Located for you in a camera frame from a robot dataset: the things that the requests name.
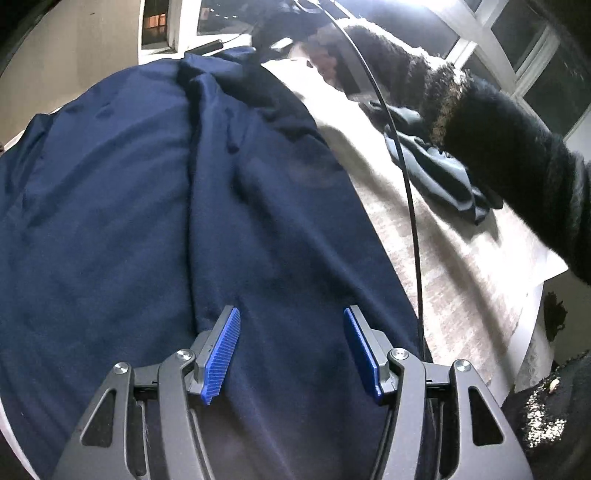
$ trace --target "white window frame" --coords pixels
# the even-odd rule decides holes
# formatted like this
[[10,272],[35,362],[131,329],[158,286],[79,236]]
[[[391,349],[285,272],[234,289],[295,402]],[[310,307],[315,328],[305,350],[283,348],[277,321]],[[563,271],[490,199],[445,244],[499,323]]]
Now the white window frame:
[[[547,25],[532,51],[515,72],[491,30],[507,3],[509,0],[482,0],[476,12],[473,12],[463,0],[456,0],[451,6],[443,9],[434,2],[427,2],[426,5],[460,36],[460,40],[446,59],[452,61],[456,67],[462,68],[471,55],[477,55],[501,89],[511,95],[525,111],[544,124],[525,101],[524,96],[556,54],[560,39]],[[565,138],[572,134],[586,114],[587,112],[579,118]]]

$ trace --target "black fuzzy sleeve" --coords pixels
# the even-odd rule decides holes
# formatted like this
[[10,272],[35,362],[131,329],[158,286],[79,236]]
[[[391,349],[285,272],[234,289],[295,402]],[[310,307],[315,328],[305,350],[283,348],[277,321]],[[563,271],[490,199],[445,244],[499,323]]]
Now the black fuzzy sleeve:
[[591,284],[591,164],[479,79],[469,82],[444,143]]

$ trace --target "textured blue pad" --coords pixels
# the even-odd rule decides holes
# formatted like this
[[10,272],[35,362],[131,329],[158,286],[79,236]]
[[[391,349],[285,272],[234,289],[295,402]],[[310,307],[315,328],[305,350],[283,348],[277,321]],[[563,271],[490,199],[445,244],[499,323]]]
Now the textured blue pad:
[[230,312],[222,333],[220,333],[205,365],[203,389],[201,390],[201,398],[205,405],[209,405],[212,398],[219,395],[222,389],[223,379],[228,371],[239,335],[240,311],[234,308]]
[[365,341],[357,320],[355,320],[355,315],[348,308],[345,309],[345,336],[355,365],[357,365],[363,388],[378,404],[381,404],[384,394],[379,386],[378,364]]

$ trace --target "white sheet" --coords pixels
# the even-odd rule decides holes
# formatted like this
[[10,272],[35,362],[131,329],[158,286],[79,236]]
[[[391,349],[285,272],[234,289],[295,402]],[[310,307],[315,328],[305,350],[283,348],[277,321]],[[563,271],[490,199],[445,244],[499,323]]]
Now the white sheet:
[[[416,281],[407,200],[384,139],[356,103],[325,84],[305,60],[265,65],[304,102],[362,201],[412,303]],[[426,336],[437,363],[469,359],[486,382],[508,346],[548,249],[507,206],[475,227],[428,205],[413,188],[423,269]],[[535,324],[535,315],[531,331]],[[529,339],[520,349],[527,350]],[[515,378],[517,370],[507,371]]]

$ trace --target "navy blue fabric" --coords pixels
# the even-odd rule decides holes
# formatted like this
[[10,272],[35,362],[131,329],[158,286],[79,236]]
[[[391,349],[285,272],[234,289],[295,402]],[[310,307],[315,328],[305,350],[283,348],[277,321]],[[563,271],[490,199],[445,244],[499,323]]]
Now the navy blue fabric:
[[114,363],[161,362],[226,304],[242,334],[204,417],[217,477],[368,477],[386,412],[343,308],[418,354],[416,319],[348,175],[251,50],[112,75],[37,115],[0,179],[0,395],[42,478]]

